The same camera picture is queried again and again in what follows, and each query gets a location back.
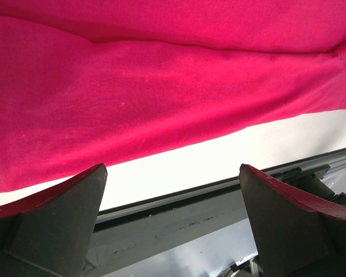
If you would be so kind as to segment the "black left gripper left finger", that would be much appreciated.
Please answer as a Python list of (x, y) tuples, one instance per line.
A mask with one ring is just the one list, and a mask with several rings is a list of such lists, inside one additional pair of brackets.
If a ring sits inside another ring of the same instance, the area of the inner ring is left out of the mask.
[(0, 206), (0, 276), (81, 276), (106, 180), (97, 164)]

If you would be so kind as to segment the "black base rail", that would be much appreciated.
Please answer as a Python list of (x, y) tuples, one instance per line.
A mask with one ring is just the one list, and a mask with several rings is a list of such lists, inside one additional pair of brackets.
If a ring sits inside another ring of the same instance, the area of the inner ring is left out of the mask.
[[(346, 148), (262, 172), (346, 206)], [(265, 276), (239, 175), (101, 212), (82, 276)]]

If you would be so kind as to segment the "crimson pink t shirt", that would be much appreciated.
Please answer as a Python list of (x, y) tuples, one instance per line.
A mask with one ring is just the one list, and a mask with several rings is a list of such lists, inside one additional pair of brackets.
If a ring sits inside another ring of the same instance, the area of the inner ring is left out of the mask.
[(346, 110), (346, 1), (0, 1), (0, 193)]

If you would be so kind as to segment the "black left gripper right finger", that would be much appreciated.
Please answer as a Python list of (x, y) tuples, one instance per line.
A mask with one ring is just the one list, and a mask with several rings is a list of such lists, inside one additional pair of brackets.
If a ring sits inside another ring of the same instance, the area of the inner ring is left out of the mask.
[(249, 164), (239, 179), (265, 276), (346, 276), (346, 206)]

